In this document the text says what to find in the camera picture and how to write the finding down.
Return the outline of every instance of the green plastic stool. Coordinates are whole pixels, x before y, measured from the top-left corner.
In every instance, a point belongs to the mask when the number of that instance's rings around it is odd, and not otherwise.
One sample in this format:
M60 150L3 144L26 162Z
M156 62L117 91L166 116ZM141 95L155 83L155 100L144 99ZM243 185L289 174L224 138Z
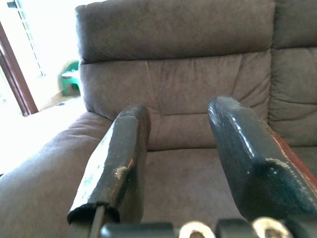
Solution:
M78 65L79 65L79 61L74 61L61 74L61 84L62 84L63 94L65 96L70 95L67 88L69 84L71 84L72 86L76 85L76 87L79 89L80 79L79 79Z

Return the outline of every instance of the brown window frame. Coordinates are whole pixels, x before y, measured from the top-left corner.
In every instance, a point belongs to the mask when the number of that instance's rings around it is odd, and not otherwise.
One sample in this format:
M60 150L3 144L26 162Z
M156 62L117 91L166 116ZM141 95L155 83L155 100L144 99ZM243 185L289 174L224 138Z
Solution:
M0 22L0 66L24 116L37 113L29 87Z

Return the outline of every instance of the fabric upholstery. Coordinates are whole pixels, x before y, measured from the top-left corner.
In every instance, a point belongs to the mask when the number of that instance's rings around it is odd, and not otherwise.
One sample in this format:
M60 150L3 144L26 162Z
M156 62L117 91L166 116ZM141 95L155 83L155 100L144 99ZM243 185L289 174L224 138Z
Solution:
M81 65L89 111L111 120L131 104L151 113L150 150L215 147L211 97L232 95L266 120L270 51L220 57L106 61Z
M317 147L293 147L292 149L317 178Z
M274 51L269 125L291 146L317 146L317 48Z
M276 0L275 48L317 47L316 0Z
M108 0L79 6L85 63L260 52L271 45L273 0Z
M84 113L32 159L0 178L1 238L67 237L67 213L111 121Z
M233 96L269 117L316 175L316 12L316 0L78 7L83 97L93 113L0 178L0 237L67 236L66 215L89 156L132 104L147 106L152 118L144 221L213 226L240 217L212 149L206 110L214 96Z
M150 152L147 156L144 222L188 221L214 226L240 218L216 149Z

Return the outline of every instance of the sofa armrest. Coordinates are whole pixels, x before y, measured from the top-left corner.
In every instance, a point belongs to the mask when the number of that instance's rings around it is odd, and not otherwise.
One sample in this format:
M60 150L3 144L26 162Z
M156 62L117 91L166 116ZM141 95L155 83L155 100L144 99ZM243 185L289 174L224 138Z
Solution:
M317 213L317 180L252 109L217 97L208 113L222 167L245 218Z
M65 217L88 159L111 124L85 112L36 155L1 176L2 238L65 237L69 230Z
M88 161L69 223L93 221L98 207L112 221L141 220L150 130L146 107L131 106L117 116Z

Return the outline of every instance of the sofa headrest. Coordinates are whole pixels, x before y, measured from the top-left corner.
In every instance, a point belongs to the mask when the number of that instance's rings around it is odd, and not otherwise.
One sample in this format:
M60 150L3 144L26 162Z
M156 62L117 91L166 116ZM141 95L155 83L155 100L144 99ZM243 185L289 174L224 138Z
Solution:
M276 0L273 46L317 47L316 0Z
M108 0L76 8L83 63L261 52L274 0Z

